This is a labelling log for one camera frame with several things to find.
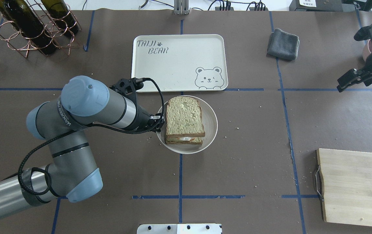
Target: metal handle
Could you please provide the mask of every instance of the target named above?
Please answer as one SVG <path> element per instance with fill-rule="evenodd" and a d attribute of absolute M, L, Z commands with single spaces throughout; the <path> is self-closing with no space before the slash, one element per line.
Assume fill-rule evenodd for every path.
<path fill-rule="evenodd" d="M 317 182 L 318 180 L 320 181 L 320 174 L 319 174 L 319 172 L 320 172 L 320 165 L 317 166 L 317 170 L 315 171 L 315 173 L 313 175 L 314 176 L 313 177 L 313 182 L 315 184 L 315 189 L 316 189 L 317 194 L 319 195 L 320 200 L 321 201 L 324 201 L 325 199 L 323 198 L 322 194 L 320 193 L 322 191 L 322 187 L 321 187 L 321 185 L 318 186 L 318 182 Z"/>

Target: dark green bottle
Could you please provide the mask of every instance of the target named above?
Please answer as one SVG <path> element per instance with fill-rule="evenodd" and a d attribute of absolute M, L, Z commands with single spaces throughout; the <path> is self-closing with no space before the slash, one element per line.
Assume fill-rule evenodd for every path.
<path fill-rule="evenodd" d="M 52 39 L 47 36 L 50 36 L 49 32 L 24 0 L 5 0 L 4 9 L 26 37 L 34 37 L 31 42 L 40 48 L 41 52 L 49 55 L 56 50 Z"/>
<path fill-rule="evenodd" d="M 46 10 L 53 18 L 61 19 L 55 21 L 57 27 L 64 30 L 67 25 L 67 27 L 69 27 L 69 30 L 72 31 L 74 35 L 78 33 L 79 28 L 76 24 L 76 20 L 71 14 L 68 14 L 69 10 L 67 9 L 67 6 L 63 0 L 42 0 L 42 3 L 43 5 L 45 5 Z M 66 31 L 64 35 L 67 37 L 72 36 L 69 31 Z"/>
<path fill-rule="evenodd" d="M 11 17 L 8 15 L 8 13 L 5 11 L 4 9 L 4 0 L 0 0 L 0 12 L 2 13 L 3 17 L 8 20 L 8 21 L 12 21 Z M 13 28 L 17 31 L 19 31 L 20 29 L 17 27 L 17 25 L 12 22 L 11 25 L 13 26 Z"/>

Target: gray cloth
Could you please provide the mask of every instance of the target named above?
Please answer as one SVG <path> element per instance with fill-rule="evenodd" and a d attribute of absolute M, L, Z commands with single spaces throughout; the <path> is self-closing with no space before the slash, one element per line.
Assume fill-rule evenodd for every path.
<path fill-rule="evenodd" d="M 299 43 L 298 36 L 276 28 L 270 35 L 267 54 L 282 59 L 295 60 L 299 51 Z"/>

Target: wooden cutting board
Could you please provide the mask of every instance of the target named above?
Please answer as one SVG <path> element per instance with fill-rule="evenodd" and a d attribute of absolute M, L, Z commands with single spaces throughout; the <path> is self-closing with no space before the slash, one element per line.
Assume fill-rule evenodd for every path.
<path fill-rule="evenodd" d="M 372 226 L 372 153 L 318 149 L 325 222 Z"/>

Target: bread slice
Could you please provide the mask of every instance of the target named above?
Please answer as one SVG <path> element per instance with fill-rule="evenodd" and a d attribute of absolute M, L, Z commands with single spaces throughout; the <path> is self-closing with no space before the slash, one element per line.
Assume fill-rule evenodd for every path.
<path fill-rule="evenodd" d="M 178 96 L 170 99 L 166 111 L 166 143 L 200 144 L 201 139 L 182 140 L 182 137 L 204 137 L 202 109 L 199 101 Z"/>
<path fill-rule="evenodd" d="M 190 140 L 182 140 L 182 138 L 169 138 L 166 139 L 166 144 L 191 144 L 202 145 L 203 140 L 201 137 L 192 137 Z"/>

